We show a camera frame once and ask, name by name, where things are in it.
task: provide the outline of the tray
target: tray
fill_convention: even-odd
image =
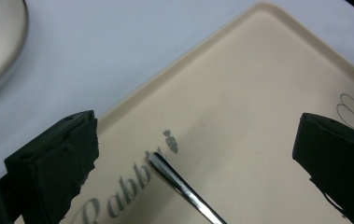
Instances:
[[[207,223],[149,151],[228,223],[349,223],[291,157],[304,112],[354,128],[354,67],[258,4],[100,118],[100,158],[61,223]]]

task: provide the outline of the silver utensil handle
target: silver utensil handle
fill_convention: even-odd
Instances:
[[[157,152],[149,154],[149,162],[155,170],[174,187],[191,205],[199,210],[210,222],[226,222],[186,183],[173,167]]]

